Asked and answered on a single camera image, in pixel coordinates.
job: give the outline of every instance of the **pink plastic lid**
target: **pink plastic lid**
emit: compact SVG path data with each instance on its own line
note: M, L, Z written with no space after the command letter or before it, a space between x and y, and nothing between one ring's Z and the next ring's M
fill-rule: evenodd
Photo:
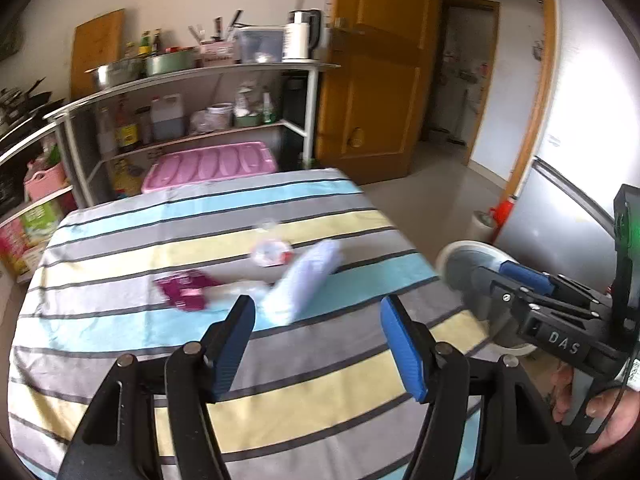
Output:
M161 156L146 174L142 193L276 171L273 155L263 142L196 148Z

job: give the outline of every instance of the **baseboard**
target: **baseboard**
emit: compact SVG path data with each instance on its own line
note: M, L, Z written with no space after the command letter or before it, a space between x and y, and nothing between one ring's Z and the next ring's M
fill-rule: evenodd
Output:
M500 189L506 189L507 181L504 180L500 175L495 174L493 171L485 168L482 164L478 164L476 161L470 160L469 164L467 164L467 167L470 170L474 170L476 173L484 176L485 179L493 182Z

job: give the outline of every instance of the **tablecloth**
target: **tablecloth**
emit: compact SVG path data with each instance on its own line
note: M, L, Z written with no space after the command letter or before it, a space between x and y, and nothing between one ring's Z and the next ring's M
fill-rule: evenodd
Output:
M265 219L297 254L341 240L344 263L289 326L258 311L231 391L209 406L231 476L400 479L425 406L402 387L380 329L396 292L439 340L482 354L485 334L459 297L360 188L337 170L277 173L184 186L71 213L34 274L17 322L8 385L12 441L23 462L55 478L66 446L114 359L168 355L224 319L223 298L200 312L165 303L152 280L201 269L222 282L274 283L285 267L248 254ZM162 472L179 479L166 399L155 400ZM473 463L469 411L459 477Z

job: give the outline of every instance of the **wooden cutting board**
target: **wooden cutting board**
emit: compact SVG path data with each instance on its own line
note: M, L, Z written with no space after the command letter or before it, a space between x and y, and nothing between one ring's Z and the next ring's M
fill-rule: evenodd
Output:
M76 27L71 53L71 100L95 92L92 75L85 70L122 58L123 24L124 9L119 9Z

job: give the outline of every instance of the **human hand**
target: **human hand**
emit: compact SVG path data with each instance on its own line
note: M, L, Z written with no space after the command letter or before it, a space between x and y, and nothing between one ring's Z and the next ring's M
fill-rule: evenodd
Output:
M554 389L551 396L554 400L553 418L560 422L571 407L571 383L574 369L562 363L551 375ZM618 396L619 388L613 388L593 397L587 404L586 413L593 418L605 418ZM620 441L633 427L640 413L640 394L625 388L616 411L611 415L606 427L597 441L589 448L590 453L598 453Z

